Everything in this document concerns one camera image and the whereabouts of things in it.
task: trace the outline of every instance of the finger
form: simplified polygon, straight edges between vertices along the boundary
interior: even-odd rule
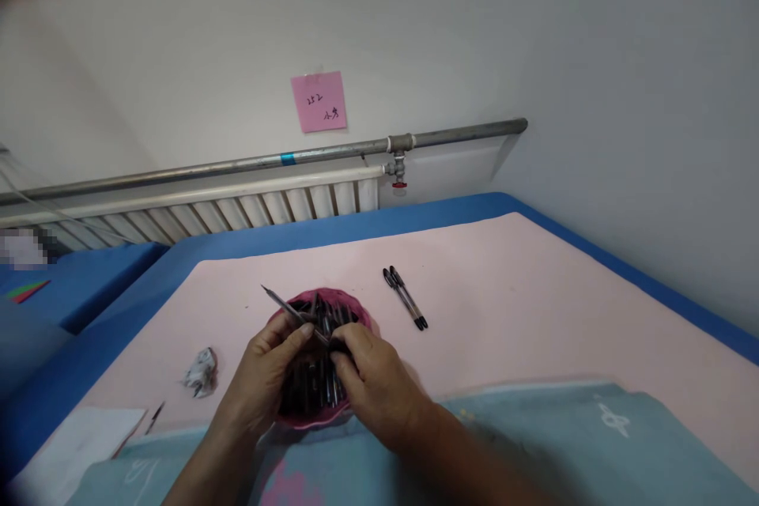
[[[334,370],[348,392],[348,399],[356,401],[357,398],[360,398],[364,394],[364,382],[358,375],[356,366],[344,353],[332,352],[330,358],[334,364]]]
[[[332,335],[348,346],[359,368],[366,363],[368,355],[377,342],[377,337],[363,324],[346,324],[335,330]]]
[[[283,343],[292,332],[293,325],[289,315],[279,311],[271,322],[253,337],[251,344],[256,353],[263,355]]]
[[[271,357],[282,368],[285,369],[287,364],[293,361],[298,352],[306,345],[314,334],[314,325],[305,323],[302,327],[293,332],[279,346],[271,351]]]

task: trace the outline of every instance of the bed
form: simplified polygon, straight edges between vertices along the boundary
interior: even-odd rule
[[[198,236],[180,242],[138,278],[99,318],[64,346],[4,409],[2,439],[8,446],[6,457],[9,467],[6,476],[14,476],[34,456],[198,263],[400,236],[490,220],[510,213],[520,214],[589,255],[752,366],[759,364],[759,340],[753,336],[588,243],[519,200],[507,194],[480,194],[353,216]]]
[[[167,249],[156,243],[124,244],[75,251],[43,270],[4,270],[0,274],[0,295],[50,281],[24,301],[24,308],[46,323],[79,334]]]

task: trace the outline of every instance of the white radiator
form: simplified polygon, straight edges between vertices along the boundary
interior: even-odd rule
[[[61,208],[68,217],[136,243],[173,245],[189,236],[332,217],[380,207],[377,179],[384,166],[226,184],[95,205]],[[7,213],[0,228],[39,227],[72,251],[123,243],[45,210]]]

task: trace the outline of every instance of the right hand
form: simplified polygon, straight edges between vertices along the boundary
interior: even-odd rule
[[[353,355],[352,360],[339,352],[330,357],[361,423],[393,452],[413,445],[420,429],[429,427],[437,413],[435,404],[403,367],[398,352],[361,324],[346,324],[333,336]]]

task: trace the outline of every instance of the white paper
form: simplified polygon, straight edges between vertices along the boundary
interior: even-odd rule
[[[145,410],[82,407],[72,412],[37,456],[10,482],[29,506],[62,506],[76,492],[85,471],[110,459],[137,428]]]

